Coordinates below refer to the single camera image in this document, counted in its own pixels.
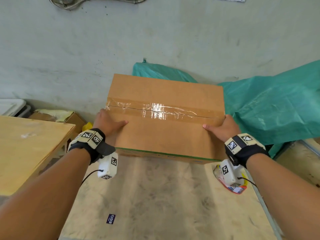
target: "wall-mounted fixture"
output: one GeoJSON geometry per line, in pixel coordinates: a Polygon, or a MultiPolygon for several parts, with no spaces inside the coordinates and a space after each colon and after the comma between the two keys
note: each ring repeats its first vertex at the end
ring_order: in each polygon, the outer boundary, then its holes
{"type": "MultiPolygon", "coordinates": [[[[72,10],[79,7],[83,2],[90,1],[90,0],[49,0],[49,1],[61,9],[72,10]]],[[[137,4],[137,3],[144,2],[145,0],[117,0],[117,1],[137,4]]]]}

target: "blue sticker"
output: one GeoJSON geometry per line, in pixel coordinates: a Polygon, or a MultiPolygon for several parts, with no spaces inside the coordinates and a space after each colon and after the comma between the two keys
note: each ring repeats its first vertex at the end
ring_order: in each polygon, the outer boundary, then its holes
{"type": "Polygon", "coordinates": [[[106,223],[113,224],[113,222],[115,221],[115,217],[116,217],[116,215],[109,214],[108,220],[106,221],[106,223]]]}

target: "box top flap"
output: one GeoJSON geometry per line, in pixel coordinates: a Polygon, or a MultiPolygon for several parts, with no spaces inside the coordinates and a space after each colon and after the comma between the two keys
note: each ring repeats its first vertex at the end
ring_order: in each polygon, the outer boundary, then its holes
{"type": "Polygon", "coordinates": [[[196,117],[225,116],[221,86],[121,74],[113,77],[107,105],[196,117]]]}

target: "hand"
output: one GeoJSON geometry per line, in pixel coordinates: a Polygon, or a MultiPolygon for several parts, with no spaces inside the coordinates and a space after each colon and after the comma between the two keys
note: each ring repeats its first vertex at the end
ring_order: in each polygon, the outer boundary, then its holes
{"type": "Polygon", "coordinates": [[[226,119],[224,120],[222,126],[215,127],[212,125],[203,124],[202,127],[207,131],[211,131],[223,142],[226,142],[231,137],[241,134],[239,126],[229,114],[226,114],[226,119]]]}
{"type": "Polygon", "coordinates": [[[112,133],[118,131],[126,124],[128,124],[127,120],[115,122],[105,109],[100,109],[100,112],[96,115],[92,128],[100,129],[107,137],[112,133]]]}

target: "forearm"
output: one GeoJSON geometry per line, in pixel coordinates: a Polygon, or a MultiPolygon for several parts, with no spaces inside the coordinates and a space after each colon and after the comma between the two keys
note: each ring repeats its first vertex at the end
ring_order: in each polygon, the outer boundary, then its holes
{"type": "Polygon", "coordinates": [[[266,205],[288,239],[320,239],[320,191],[263,154],[247,169],[266,205]]]}
{"type": "Polygon", "coordinates": [[[85,149],[73,149],[15,193],[0,209],[0,239],[56,240],[89,163],[85,149]]]}

